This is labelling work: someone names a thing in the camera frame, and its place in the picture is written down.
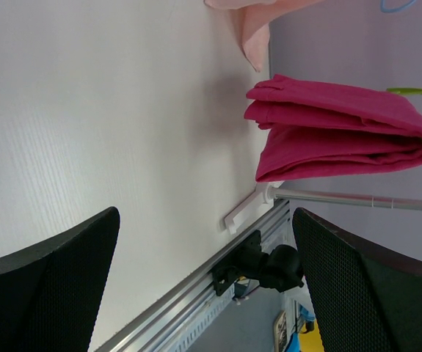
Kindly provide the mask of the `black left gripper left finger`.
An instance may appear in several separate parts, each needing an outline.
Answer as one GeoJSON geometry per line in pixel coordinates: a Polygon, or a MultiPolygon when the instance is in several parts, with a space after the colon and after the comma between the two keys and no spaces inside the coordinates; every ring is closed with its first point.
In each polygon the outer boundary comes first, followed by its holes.
{"type": "Polygon", "coordinates": [[[110,207],[0,257],[0,351],[87,351],[120,230],[110,207]]]}

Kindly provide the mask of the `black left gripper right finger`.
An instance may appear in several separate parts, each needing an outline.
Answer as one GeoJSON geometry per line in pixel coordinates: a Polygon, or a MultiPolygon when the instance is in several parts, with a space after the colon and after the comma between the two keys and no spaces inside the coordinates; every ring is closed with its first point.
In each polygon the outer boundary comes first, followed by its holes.
{"type": "Polygon", "coordinates": [[[422,261],[304,208],[292,218],[325,351],[422,351],[422,261]]]}

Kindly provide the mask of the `pink trousers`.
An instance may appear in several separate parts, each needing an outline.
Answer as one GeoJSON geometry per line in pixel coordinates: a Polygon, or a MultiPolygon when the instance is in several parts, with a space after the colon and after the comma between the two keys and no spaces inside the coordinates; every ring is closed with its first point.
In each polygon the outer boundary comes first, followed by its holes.
{"type": "Polygon", "coordinates": [[[422,89],[385,91],[276,75],[247,92],[244,118],[269,132],[259,183],[397,172],[422,165],[422,89]]]}

